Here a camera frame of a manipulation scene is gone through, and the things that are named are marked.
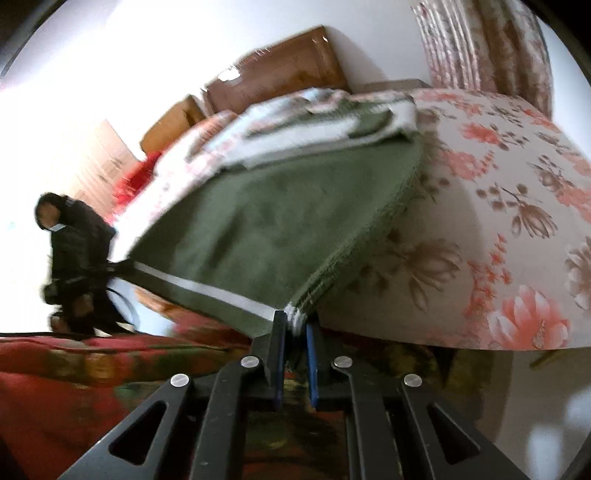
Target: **white stripe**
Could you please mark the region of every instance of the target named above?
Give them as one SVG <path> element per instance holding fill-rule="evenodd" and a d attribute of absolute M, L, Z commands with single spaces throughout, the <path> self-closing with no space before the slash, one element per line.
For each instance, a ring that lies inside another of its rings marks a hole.
<path fill-rule="evenodd" d="M 206 297 L 211 297 L 213 299 L 222 301 L 228 305 L 232 305 L 233 307 L 244 310 L 245 312 L 250 312 L 265 320 L 269 320 L 270 322 L 273 321 L 275 311 L 277 310 L 276 308 L 269 307 L 269 305 L 247 299 L 246 297 L 232 293 L 231 291 L 222 290 L 221 288 L 212 287 L 211 285 L 205 285 L 196 281 L 175 277 L 174 275 L 161 272 L 160 270 L 156 270 L 155 268 L 149 267 L 148 265 L 144 265 L 140 262 L 134 262 L 134 266 L 137 270 L 147 273 L 148 275 L 152 275 L 153 277 L 159 278 L 160 280 L 168 282 L 172 285 L 176 285 L 177 287 L 183 288 L 185 290 L 194 291 L 201 295 L 205 295 Z"/>

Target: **green cloth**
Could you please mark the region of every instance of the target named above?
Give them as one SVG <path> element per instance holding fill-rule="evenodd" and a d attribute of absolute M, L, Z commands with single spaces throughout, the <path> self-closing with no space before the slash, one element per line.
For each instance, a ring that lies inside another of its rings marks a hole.
<path fill-rule="evenodd" d="M 314 311 L 345 286 L 405 209 L 421 138 L 226 170 L 188 194 L 129 257 L 158 271 L 255 300 Z M 136 271 L 131 282 L 257 337 L 270 319 Z"/>

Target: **floral curtain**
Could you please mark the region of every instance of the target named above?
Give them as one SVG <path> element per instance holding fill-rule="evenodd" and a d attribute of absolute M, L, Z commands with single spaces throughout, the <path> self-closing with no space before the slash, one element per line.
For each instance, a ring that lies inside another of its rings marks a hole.
<path fill-rule="evenodd" d="M 536 16 L 520 0 L 409 0 L 433 87 L 520 96 L 551 118 L 552 72 Z"/>

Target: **bed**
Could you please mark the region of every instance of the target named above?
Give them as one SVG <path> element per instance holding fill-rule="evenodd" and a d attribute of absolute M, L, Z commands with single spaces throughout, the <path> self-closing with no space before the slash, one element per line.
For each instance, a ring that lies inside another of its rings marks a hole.
<path fill-rule="evenodd" d="M 200 110 L 218 115 L 216 121 L 222 115 L 222 135 L 233 121 L 225 111 L 240 114 L 311 87 L 348 90 L 323 27 L 238 61 L 203 89 Z M 454 348 L 591 345 L 587 159 L 520 98 L 465 90 L 410 93 L 426 145 L 413 198 L 356 278 L 323 298 L 321 324 Z M 189 129 L 191 122 L 181 118 Z M 133 231 L 142 231 L 139 219 L 154 219 L 174 203 L 159 203 L 150 187 L 118 218 L 125 238 L 115 256 L 135 241 Z"/>

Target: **curtain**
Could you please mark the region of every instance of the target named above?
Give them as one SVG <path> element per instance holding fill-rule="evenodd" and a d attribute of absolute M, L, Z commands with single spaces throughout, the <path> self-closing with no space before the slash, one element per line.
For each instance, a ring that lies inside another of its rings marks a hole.
<path fill-rule="evenodd" d="M 520 0 L 409 0 L 434 87 L 520 96 L 551 118 L 552 72 Z"/>

